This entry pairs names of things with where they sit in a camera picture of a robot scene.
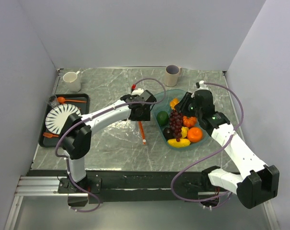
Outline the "small orange pumpkin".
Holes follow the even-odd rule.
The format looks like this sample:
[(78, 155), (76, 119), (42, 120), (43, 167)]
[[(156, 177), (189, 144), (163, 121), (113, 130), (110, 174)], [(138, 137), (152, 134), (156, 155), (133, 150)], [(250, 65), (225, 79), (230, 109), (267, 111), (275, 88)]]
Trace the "small orange pumpkin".
[(196, 117), (183, 116), (183, 126), (187, 128), (194, 127), (197, 123)]

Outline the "purple grape bunch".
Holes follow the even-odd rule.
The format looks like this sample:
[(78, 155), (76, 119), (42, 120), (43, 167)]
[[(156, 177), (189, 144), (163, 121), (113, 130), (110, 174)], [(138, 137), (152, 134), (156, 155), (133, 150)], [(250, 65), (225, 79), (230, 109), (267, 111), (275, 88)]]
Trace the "purple grape bunch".
[(182, 137), (182, 125), (183, 125), (183, 115), (176, 110), (171, 111), (169, 117), (169, 126), (173, 132), (173, 137), (175, 139), (180, 139)]

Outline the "orange tangerine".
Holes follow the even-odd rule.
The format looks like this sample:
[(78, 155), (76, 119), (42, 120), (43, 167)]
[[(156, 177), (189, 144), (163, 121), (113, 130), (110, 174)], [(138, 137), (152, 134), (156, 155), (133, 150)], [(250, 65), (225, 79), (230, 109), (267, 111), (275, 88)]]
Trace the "orange tangerine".
[(192, 143), (200, 142), (203, 138), (203, 132), (199, 127), (192, 127), (187, 133), (187, 139)]

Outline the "yellow lemon piece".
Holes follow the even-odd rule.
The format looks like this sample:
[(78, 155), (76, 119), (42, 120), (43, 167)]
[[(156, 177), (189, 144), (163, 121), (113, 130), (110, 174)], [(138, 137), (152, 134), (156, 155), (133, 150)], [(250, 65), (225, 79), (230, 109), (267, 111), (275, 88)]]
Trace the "yellow lemon piece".
[(189, 128), (188, 127), (182, 127), (181, 128), (181, 138), (186, 138), (188, 134)]

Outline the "clear zip top bag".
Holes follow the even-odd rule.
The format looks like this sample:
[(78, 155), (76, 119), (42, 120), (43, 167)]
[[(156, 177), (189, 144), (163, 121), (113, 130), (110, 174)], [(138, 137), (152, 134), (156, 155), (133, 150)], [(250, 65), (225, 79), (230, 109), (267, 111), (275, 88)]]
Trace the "clear zip top bag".
[(97, 134), (110, 136), (119, 140), (132, 141), (139, 139), (143, 145), (147, 144), (143, 125), (140, 121), (117, 121)]

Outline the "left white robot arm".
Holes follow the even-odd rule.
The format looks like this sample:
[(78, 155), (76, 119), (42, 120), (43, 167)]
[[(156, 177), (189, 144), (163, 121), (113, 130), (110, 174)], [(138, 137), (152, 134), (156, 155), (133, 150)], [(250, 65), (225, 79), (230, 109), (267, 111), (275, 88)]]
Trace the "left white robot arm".
[(60, 133), (60, 146), (68, 158), (67, 172), (71, 189), (77, 193), (89, 189), (85, 155), (91, 148), (92, 136), (120, 120), (149, 121), (155, 103), (157, 99), (154, 95), (144, 90), (141, 94), (124, 95), (112, 105), (91, 114), (69, 115)]

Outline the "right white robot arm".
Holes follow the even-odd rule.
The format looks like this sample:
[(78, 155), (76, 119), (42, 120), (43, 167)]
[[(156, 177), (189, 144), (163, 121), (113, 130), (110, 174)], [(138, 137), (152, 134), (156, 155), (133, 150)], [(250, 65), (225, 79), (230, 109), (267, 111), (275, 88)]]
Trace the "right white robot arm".
[(215, 110), (211, 91), (187, 92), (175, 109), (185, 116), (195, 115), (203, 130), (212, 137), (236, 165), (239, 174), (212, 166), (202, 171), (201, 185), (207, 191), (216, 186), (236, 194), (251, 209), (278, 194), (279, 170), (259, 159), (234, 130), (225, 114)]

